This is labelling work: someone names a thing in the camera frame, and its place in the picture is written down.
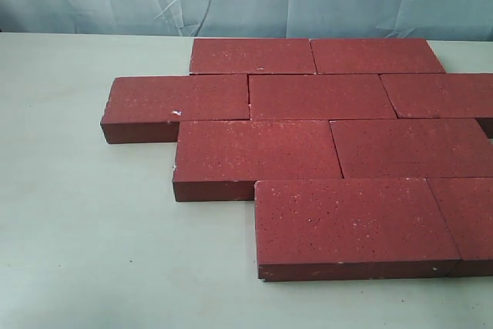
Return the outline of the front large red brick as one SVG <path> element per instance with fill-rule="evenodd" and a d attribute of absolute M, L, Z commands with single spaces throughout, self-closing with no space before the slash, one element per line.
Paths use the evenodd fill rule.
<path fill-rule="evenodd" d="M 262 180 L 255 229 L 271 282 L 445 277 L 461 260 L 422 178 Z"/>

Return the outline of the middle row red brick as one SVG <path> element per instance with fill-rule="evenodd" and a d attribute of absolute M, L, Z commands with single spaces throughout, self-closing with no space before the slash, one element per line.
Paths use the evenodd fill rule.
<path fill-rule="evenodd" d="M 492 176 L 492 143 L 474 119 L 332 121 L 346 178 Z"/>

